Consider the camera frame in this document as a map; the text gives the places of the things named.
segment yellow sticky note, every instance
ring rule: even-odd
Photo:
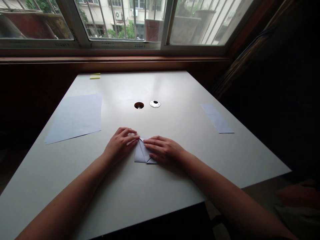
[[[91,74],[90,79],[100,79],[101,73]]]

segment flower pot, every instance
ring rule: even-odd
[[[191,42],[201,18],[175,16],[172,25],[170,43],[188,44]]]
[[[19,29],[2,14],[0,14],[0,38],[23,38]]]
[[[0,13],[9,18],[27,38],[56,39],[50,27],[36,14],[40,10],[1,8]]]
[[[61,14],[37,13],[49,25],[59,39],[73,39],[69,27]]]
[[[161,42],[163,21],[145,19],[145,39],[148,42]]]
[[[201,44],[202,39],[215,13],[216,11],[212,10],[196,10],[194,16],[197,18],[201,18],[201,21],[198,24],[197,29],[194,31],[193,38],[191,40],[192,44]]]

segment finger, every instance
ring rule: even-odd
[[[163,163],[163,164],[168,163],[167,159],[155,153],[150,153],[149,156],[159,163]]]
[[[129,142],[131,142],[131,141],[133,141],[135,139],[138,139],[139,137],[140,137],[139,135],[137,135],[137,136],[128,136],[128,137],[124,138],[124,142],[125,142],[125,144],[127,144],[127,143],[129,143]]]
[[[130,152],[132,148],[138,143],[138,140],[133,141],[132,143],[128,144],[126,147],[126,151]]]
[[[156,146],[156,145],[153,145],[153,144],[145,144],[144,146],[146,148],[149,148],[149,149],[155,151],[155,152],[165,154],[163,147],[159,147],[159,146]]]
[[[145,139],[143,140],[144,143],[149,143],[149,144],[153,144],[153,145],[157,145],[160,147],[164,147],[164,141],[160,141],[160,140],[155,140],[155,139]]]
[[[127,128],[125,129],[122,133],[120,133],[121,137],[126,137],[129,133],[137,133],[137,131],[131,129],[131,128]]]
[[[127,129],[127,127],[118,128],[118,130],[116,131],[115,135],[118,135],[118,134],[122,133],[125,129]]]
[[[169,138],[164,138],[164,137],[161,137],[161,136],[154,136],[154,137],[151,137],[149,139],[155,139],[155,140],[159,140],[159,141],[163,141],[163,142],[166,142],[169,140]]]

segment sheet of paper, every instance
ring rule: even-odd
[[[219,133],[234,133],[214,105],[201,104],[201,107]]]
[[[45,144],[101,131],[102,94],[62,99]]]
[[[93,73],[90,76],[90,79],[100,79],[101,73]]]
[[[158,164],[152,157],[149,156],[151,153],[145,146],[144,146],[144,139],[149,139],[146,137],[140,137],[138,143],[136,145],[136,153],[134,156],[135,162],[140,163],[148,163],[148,164]]]

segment white table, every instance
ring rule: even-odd
[[[0,239],[14,239],[103,152],[118,127],[131,127],[145,137],[171,138],[240,188],[290,172],[187,72],[89,78],[78,75],[64,97],[102,93],[102,131],[45,145],[57,110],[53,113],[0,196]],[[152,108],[151,100],[161,106]],[[144,108],[136,109],[136,102]],[[219,134],[202,103],[214,104],[235,134]],[[133,151],[102,182],[75,239],[97,237],[204,200],[183,172],[135,163]]]

